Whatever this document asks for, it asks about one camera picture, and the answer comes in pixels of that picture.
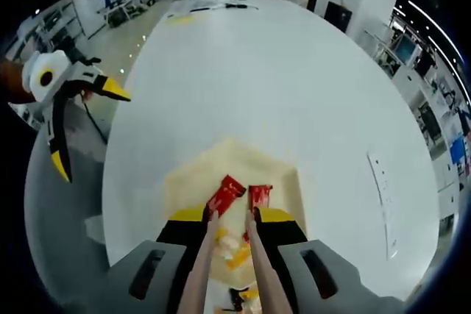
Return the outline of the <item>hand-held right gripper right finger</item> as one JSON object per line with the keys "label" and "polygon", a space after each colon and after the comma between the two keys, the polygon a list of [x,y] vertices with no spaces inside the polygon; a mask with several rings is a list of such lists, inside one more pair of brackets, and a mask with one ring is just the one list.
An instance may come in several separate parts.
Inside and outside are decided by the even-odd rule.
{"label": "hand-held right gripper right finger", "polygon": [[379,313],[355,266],[307,240],[286,211],[252,211],[252,260],[264,313]]}

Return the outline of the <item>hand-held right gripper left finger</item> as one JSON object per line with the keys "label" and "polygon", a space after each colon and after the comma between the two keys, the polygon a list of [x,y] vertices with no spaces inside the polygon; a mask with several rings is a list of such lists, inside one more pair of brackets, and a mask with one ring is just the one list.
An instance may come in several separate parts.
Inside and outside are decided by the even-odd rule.
{"label": "hand-held right gripper left finger", "polygon": [[176,313],[206,236],[207,207],[178,210],[156,240],[145,240],[110,267],[107,313]]}

